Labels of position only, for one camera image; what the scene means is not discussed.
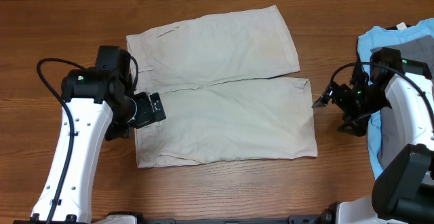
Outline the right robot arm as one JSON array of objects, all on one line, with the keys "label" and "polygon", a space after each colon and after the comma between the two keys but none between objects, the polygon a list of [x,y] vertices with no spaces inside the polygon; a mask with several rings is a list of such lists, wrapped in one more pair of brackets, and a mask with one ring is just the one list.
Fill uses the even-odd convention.
[{"label": "right robot arm", "polygon": [[[363,66],[370,66],[365,72]],[[375,180],[371,195],[330,206],[314,223],[432,223],[433,97],[432,75],[424,62],[381,48],[370,61],[350,64],[349,84],[331,81],[314,107],[334,103],[343,112],[339,131],[363,136],[371,116],[393,110],[398,141],[384,147],[392,158]]]}]

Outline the beige shorts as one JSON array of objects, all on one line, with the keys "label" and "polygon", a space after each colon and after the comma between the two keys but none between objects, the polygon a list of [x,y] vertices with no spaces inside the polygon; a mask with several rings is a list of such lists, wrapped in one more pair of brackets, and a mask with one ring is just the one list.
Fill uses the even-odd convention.
[{"label": "beige shorts", "polygon": [[135,131],[140,168],[316,157],[313,98],[274,5],[128,35],[137,90],[166,117]]}]

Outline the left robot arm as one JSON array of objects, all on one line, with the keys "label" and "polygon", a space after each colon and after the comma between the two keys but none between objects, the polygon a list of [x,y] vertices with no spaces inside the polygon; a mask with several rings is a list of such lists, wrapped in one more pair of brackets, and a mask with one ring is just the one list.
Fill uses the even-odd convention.
[{"label": "left robot arm", "polygon": [[136,92],[136,59],[109,45],[98,49],[94,66],[74,64],[57,93],[40,80],[62,106],[62,125],[49,176],[28,223],[91,223],[92,189],[103,141],[129,138],[133,129],[166,119],[158,93]]}]

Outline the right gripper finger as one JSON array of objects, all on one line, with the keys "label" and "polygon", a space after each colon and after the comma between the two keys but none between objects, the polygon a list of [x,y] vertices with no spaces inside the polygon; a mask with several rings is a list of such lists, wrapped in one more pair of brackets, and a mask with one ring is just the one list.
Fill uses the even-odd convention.
[{"label": "right gripper finger", "polygon": [[339,132],[351,134],[353,136],[364,136],[367,133],[368,121],[345,122],[338,127]]},{"label": "right gripper finger", "polygon": [[321,96],[313,103],[312,108],[326,107],[332,99],[333,89],[326,88]]}]

